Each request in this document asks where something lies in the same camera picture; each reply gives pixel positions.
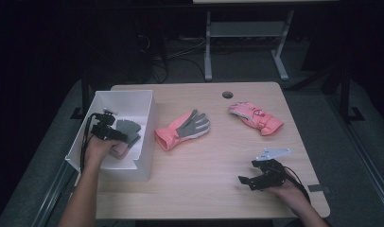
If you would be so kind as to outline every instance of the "pink and gray glove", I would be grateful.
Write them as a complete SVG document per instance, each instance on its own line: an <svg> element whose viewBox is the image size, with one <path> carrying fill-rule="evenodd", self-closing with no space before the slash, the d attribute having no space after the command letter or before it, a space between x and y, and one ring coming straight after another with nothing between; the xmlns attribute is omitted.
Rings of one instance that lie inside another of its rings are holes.
<svg viewBox="0 0 384 227"><path fill-rule="evenodd" d="M167 128L155 132L162 149L171 150L183 141L196 139L209 132L209 120L206 114L198 114L198 110L193 110L171 122Z"/></svg>
<svg viewBox="0 0 384 227"><path fill-rule="evenodd" d="M263 112L251 102L237 102L228 109L231 114L236 114L248 126L260 129L262 135L270 135L280 128L284 122L271 114Z"/></svg>

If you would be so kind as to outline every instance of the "wooden table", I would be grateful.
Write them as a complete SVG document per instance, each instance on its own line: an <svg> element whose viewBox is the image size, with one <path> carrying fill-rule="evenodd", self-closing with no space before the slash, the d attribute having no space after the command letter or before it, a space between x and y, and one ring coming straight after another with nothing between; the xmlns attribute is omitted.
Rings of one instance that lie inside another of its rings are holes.
<svg viewBox="0 0 384 227"><path fill-rule="evenodd" d="M277 83L190 83L117 85L113 90L153 90L159 127L198 109L210 119L210 132L163 151L156 143L148 182L100 182L97 218L201 219L288 218L290 210L272 194L251 191L237 176L254 177L252 166L264 148L290 148L277 158L304 185L319 184L304 144ZM223 92L234 97L226 99ZM285 122L274 135L262 136L228 113L238 101L251 101ZM309 192L322 217L330 213L323 192Z"/></svg>

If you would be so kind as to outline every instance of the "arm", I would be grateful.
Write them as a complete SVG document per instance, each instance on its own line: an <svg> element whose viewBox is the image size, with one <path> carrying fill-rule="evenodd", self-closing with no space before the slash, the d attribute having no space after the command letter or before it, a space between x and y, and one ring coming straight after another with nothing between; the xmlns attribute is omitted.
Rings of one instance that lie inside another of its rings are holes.
<svg viewBox="0 0 384 227"><path fill-rule="evenodd" d="M270 187L266 191L285 203L305 227L328 227L304 194L289 180L285 180L281 186Z"/></svg>
<svg viewBox="0 0 384 227"><path fill-rule="evenodd" d="M78 185L62 214L59 226L94 226L96 220L96 194L98 171L110 148L118 141L89 140L85 154L85 168Z"/></svg>

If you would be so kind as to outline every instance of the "floor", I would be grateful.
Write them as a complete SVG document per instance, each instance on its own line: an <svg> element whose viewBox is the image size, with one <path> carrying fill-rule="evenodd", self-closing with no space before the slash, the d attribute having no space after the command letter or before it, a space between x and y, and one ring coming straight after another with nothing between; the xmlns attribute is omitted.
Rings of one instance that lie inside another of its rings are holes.
<svg viewBox="0 0 384 227"><path fill-rule="evenodd" d="M177 54L200 41L174 41L168 43L167 52ZM275 44L274 40L218 41L213 50L212 82L275 81L287 88L314 74L301 71L309 42L289 41L282 59L290 79L280 80L270 53ZM168 73L158 62L146 83L205 82L202 64L203 54L199 48L195 53L182 54L170 61ZM384 120L366 92L351 81L350 107L357 107L365 120L346 124L335 107L339 90L326 96L322 93L323 83L321 78L299 91L285 91L284 95L329 203L331 215L326 219L333 226L384 226L384 201L375 189L351 133L355 132L384 179ZM12 195L0 218L0 226L55 226L60 219L77 177L63 158L78 133L80 120L71 115L81 107L80 92L78 81L61 104ZM288 221L290 219L277 219L273 224L281 227ZM96 226L134 225L135 220L96 221Z"/></svg>

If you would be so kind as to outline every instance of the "white box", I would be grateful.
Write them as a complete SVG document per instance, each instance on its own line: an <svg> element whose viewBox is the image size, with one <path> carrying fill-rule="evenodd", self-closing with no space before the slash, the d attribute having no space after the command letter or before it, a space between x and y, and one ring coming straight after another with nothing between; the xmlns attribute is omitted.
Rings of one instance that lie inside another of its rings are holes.
<svg viewBox="0 0 384 227"><path fill-rule="evenodd" d="M151 162L154 151L154 130L157 128L158 114L153 91L99 91L89 108L86 118L93 113L103 114L107 108L114 112L115 122L112 128L115 129L116 121L128 119L141 126L138 132L141 138L133 145L127 156L122 160L115 159L108 155L100 169L99 179L101 181L148 181L150 178ZM83 133L86 126L86 119L80 126L77 137L65 160L80 172L80 149ZM97 122L93 118L90 129Z"/></svg>

